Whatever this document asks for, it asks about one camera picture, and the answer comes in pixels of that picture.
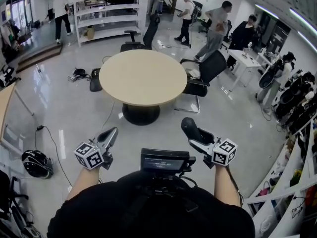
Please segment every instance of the gray pants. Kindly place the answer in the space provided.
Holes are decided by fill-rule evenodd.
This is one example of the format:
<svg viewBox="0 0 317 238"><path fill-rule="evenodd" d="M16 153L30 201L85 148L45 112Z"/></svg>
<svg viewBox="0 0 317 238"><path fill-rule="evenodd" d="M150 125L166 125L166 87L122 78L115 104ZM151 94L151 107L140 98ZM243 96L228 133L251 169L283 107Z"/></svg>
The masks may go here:
<svg viewBox="0 0 317 238"><path fill-rule="evenodd" d="M158 7L159 0L149 0L147 14L154 14Z"/></svg>
<svg viewBox="0 0 317 238"><path fill-rule="evenodd" d="M270 109L272 102L274 101L274 98L276 97L280 86L281 86L280 83L274 80L272 84L270 84L267 88L262 89L261 92L258 94L258 101L263 102L264 98L269 92L266 103L263 105L263 108L265 110Z"/></svg>
<svg viewBox="0 0 317 238"><path fill-rule="evenodd" d="M203 55L205 55L202 62L205 61L213 52L220 49L223 38L224 36L221 34L218 34L212 30L208 31L207 43L197 53L197 56L199 57L202 57Z"/></svg>

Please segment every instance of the black and white pattern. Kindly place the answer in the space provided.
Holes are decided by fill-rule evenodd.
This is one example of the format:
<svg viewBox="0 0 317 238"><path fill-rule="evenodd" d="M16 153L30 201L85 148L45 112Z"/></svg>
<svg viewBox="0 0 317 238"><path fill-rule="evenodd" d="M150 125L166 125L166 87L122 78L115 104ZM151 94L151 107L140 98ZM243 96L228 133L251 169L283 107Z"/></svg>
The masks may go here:
<svg viewBox="0 0 317 238"><path fill-rule="evenodd" d="M84 167L87 167L87 165L86 165L86 163L85 163L85 161L84 161L84 159L82 157L79 157L77 155L75 155L75 156L76 156L76 158L78 159L78 161L79 161L79 163L81 165L83 165Z"/></svg>
<svg viewBox="0 0 317 238"><path fill-rule="evenodd" d="M83 143L81 146L79 146L75 152L80 154L80 155L85 155L88 153L93 147L89 144Z"/></svg>
<svg viewBox="0 0 317 238"><path fill-rule="evenodd" d="M229 155L229 161L232 161L232 159L234 158L234 156L236 156L236 151L237 151L237 149L235 149L235 150Z"/></svg>
<svg viewBox="0 0 317 238"><path fill-rule="evenodd" d="M226 164L227 156L220 153L214 153L213 155L213 162L225 165Z"/></svg>
<svg viewBox="0 0 317 238"><path fill-rule="evenodd" d="M224 141L221 145L220 145L220 148L222 150L224 150L225 152L229 153L232 151L232 149L235 147L235 145L231 144L230 142L228 141Z"/></svg>
<svg viewBox="0 0 317 238"><path fill-rule="evenodd" d="M96 152L93 155L87 157L87 161L88 161L90 167L94 168L95 166L100 164L103 161L103 159L100 156L99 152Z"/></svg>

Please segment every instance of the man in white shirt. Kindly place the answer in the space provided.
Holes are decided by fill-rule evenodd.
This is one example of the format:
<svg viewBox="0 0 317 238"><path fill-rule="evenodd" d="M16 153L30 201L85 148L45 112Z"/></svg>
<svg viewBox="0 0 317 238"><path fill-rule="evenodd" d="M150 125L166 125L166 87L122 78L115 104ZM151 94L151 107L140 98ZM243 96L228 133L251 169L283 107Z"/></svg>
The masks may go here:
<svg viewBox="0 0 317 238"><path fill-rule="evenodd" d="M60 44L60 30L61 30L61 21L64 20L67 35L71 35L70 23L68 20L69 6L67 0L54 0L53 9L55 12L55 39L56 43Z"/></svg>
<svg viewBox="0 0 317 238"><path fill-rule="evenodd" d="M204 60L206 60L213 52L220 48L223 38L228 32L227 18L231 10L232 3L224 1L220 8L206 11L206 16L212 23L207 34L207 43L200 49L197 55L194 56L195 60L200 60L200 57L204 55Z"/></svg>
<svg viewBox="0 0 317 238"><path fill-rule="evenodd" d="M263 102L266 95L268 94L266 103L265 105L263 105L263 111L266 112L267 114L271 114L270 108L278 91L284 91L285 84L288 81L289 77L291 76L291 71L292 71L291 62L293 60L296 60L292 52L288 52L288 54L284 55L282 59L284 63L284 69L282 70L282 72L276 73L273 82L265 89L262 89L259 94L256 94L256 99L260 103Z"/></svg>
<svg viewBox="0 0 317 238"><path fill-rule="evenodd" d="M176 41L181 42L185 37L185 41L182 42L182 45L189 46L189 26L192 23L192 14L194 11L194 2L192 0L184 0L185 10L178 14L178 17L183 19L183 25L179 37L174 38Z"/></svg>

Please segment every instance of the round table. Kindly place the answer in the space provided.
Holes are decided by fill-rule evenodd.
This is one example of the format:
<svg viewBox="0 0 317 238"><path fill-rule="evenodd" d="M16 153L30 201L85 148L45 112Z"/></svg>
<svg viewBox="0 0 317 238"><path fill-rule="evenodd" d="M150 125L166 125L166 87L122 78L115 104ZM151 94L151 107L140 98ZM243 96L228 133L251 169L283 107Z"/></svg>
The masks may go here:
<svg viewBox="0 0 317 238"><path fill-rule="evenodd" d="M124 117L148 125L159 117L159 105L179 96L187 84L183 66L151 50L125 51L108 59L99 73L102 88L123 103Z"/></svg>

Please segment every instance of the wooden platform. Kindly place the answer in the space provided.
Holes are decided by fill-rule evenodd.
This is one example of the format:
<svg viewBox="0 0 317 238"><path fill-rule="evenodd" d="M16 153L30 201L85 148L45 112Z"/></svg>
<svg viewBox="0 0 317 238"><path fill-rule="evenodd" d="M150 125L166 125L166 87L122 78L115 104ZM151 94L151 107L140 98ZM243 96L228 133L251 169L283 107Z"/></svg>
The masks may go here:
<svg viewBox="0 0 317 238"><path fill-rule="evenodd" d="M54 43L31 52L30 54L23 57L19 62L19 67L16 70L16 73L19 73L28 67L31 67L49 58L58 56L61 53L62 47L62 43L60 45Z"/></svg>

